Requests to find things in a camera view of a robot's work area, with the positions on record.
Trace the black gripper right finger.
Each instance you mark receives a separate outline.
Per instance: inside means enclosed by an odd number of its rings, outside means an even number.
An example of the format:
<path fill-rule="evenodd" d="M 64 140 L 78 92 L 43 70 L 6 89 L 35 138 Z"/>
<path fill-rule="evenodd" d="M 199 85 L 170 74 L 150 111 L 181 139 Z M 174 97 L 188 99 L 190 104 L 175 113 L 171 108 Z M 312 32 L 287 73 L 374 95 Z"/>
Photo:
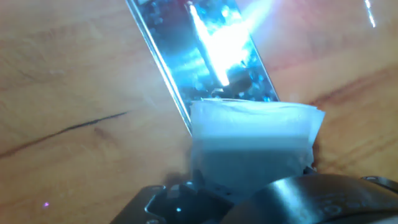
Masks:
<path fill-rule="evenodd" d="M 306 167 L 303 170 L 303 174 L 318 174 L 318 172 L 315 169 L 312 169 L 310 167 Z M 372 182 L 376 185 L 379 185 L 385 189 L 388 189 L 390 191 L 396 192 L 397 191 L 397 182 L 387 179 L 385 177 L 380 177 L 380 176 L 364 176 L 361 179 L 366 180 L 368 182 Z"/>

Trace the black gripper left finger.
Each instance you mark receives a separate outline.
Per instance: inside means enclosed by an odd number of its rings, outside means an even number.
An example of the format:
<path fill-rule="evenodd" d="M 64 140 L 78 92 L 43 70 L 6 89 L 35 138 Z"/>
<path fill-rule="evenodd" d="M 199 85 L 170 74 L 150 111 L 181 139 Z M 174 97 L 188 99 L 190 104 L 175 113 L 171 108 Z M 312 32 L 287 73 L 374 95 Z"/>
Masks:
<path fill-rule="evenodd" d="M 195 170 L 192 179 L 170 188 L 142 188 L 111 224 L 219 223 L 234 204 L 231 189 L 206 180 Z"/>

